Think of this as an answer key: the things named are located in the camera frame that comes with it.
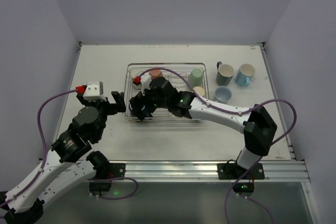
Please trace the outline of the dark blue mug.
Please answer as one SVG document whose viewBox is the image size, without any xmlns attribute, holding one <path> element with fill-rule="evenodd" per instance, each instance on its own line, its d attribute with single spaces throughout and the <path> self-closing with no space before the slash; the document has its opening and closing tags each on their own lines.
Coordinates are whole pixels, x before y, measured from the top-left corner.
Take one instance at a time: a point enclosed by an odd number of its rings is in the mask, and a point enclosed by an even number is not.
<svg viewBox="0 0 336 224">
<path fill-rule="evenodd" d="M 147 117 L 147 110 L 145 105 L 129 103 L 129 109 L 132 116 L 137 118 Z"/>
</svg>

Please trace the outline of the pale blue grey cup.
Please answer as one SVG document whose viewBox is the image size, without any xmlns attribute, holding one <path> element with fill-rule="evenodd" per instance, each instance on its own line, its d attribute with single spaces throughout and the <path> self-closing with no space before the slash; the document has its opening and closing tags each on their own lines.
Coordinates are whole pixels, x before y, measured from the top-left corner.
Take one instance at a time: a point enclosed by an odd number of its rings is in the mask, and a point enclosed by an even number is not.
<svg viewBox="0 0 336 224">
<path fill-rule="evenodd" d="M 220 86 L 214 91 L 214 100 L 219 103 L 227 104 L 231 97 L 232 92 L 228 87 Z"/>
</svg>

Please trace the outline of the dark teal grey mug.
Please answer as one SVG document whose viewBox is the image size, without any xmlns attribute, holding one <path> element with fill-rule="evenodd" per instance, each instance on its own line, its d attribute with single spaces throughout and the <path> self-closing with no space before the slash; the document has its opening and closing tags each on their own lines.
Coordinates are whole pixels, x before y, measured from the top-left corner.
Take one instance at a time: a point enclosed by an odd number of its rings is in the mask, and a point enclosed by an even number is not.
<svg viewBox="0 0 336 224">
<path fill-rule="evenodd" d="M 217 62 L 216 67 L 216 83 L 219 86 L 228 86 L 235 74 L 235 69 L 231 65 L 223 64 L 221 61 Z"/>
</svg>

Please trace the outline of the light blue mug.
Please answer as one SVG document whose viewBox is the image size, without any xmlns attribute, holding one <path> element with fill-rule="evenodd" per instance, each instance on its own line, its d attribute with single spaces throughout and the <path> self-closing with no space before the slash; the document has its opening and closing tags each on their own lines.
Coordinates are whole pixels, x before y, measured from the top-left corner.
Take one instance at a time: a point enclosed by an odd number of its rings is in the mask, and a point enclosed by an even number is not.
<svg viewBox="0 0 336 224">
<path fill-rule="evenodd" d="M 241 87 L 250 85 L 252 78 L 255 76 L 256 69 L 253 65 L 245 63 L 242 64 L 236 75 L 235 83 Z"/>
</svg>

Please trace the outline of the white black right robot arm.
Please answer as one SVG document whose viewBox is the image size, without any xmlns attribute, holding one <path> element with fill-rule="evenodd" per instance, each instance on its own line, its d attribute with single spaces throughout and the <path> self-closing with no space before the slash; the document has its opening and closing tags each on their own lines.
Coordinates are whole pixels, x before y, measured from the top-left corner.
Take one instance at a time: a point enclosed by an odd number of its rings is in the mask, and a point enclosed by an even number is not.
<svg viewBox="0 0 336 224">
<path fill-rule="evenodd" d="M 241 133 L 245 146 L 234 165 L 224 169 L 231 178 L 250 178 L 248 169 L 268 155 L 277 125 L 263 106 L 245 110 L 211 101 L 194 92 L 178 91 L 164 77 L 152 79 L 142 75 L 135 77 L 133 83 L 141 91 L 130 99 L 129 108 L 141 121 L 160 108 L 179 118 L 211 121 Z"/>
</svg>

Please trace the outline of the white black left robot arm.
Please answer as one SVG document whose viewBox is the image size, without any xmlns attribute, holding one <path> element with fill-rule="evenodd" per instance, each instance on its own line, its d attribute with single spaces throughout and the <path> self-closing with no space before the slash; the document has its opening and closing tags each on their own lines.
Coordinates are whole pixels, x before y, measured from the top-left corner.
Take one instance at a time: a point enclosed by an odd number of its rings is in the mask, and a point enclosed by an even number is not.
<svg viewBox="0 0 336 224">
<path fill-rule="evenodd" d="M 104 96 L 92 101 L 77 92 L 84 106 L 60 134 L 49 150 L 44 149 L 41 163 L 17 186 L 1 192 L 1 208 L 6 223 L 35 223 L 48 203 L 85 180 L 108 180 L 110 163 L 93 151 L 106 128 L 108 116 L 126 111 L 124 94 L 113 91 L 114 103 Z"/>
</svg>

